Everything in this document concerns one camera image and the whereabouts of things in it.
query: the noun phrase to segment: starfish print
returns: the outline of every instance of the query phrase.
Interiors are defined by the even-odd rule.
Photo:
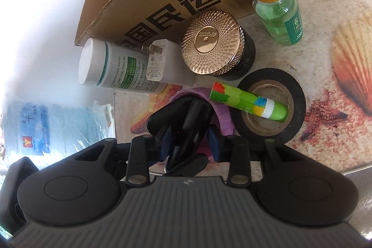
[[[311,107],[306,112],[305,121],[307,121],[307,127],[301,136],[301,141],[305,141],[307,138],[315,135],[321,122],[323,124],[333,124],[347,120],[346,113],[329,107],[328,90],[325,90],[324,95],[325,100],[314,100]]]

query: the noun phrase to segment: white plastic container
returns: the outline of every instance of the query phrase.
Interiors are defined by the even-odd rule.
[[[146,51],[150,52],[146,72],[147,80],[192,85],[195,74],[183,61],[182,48],[179,44],[168,39],[155,40],[149,48],[146,48]]]
[[[166,83],[146,79],[148,54],[97,39],[88,39],[81,52],[79,82],[103,88],[160,93]]]

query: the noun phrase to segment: seashell print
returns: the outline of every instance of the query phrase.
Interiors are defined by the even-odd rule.
[[[372,116],[372,12],[338,27],[332,63],[341,89]]]

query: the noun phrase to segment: dropper bottle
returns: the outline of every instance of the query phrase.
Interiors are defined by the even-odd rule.
[[[297,0],[253,0],[253,8],[277,43],[290,46],[302,38]]]

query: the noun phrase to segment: white lid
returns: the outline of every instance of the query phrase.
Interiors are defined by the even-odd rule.
[[[102,76],[105,58],[105,42],[93,38],[88,39],[80,56],[79,83],[96,86]]]

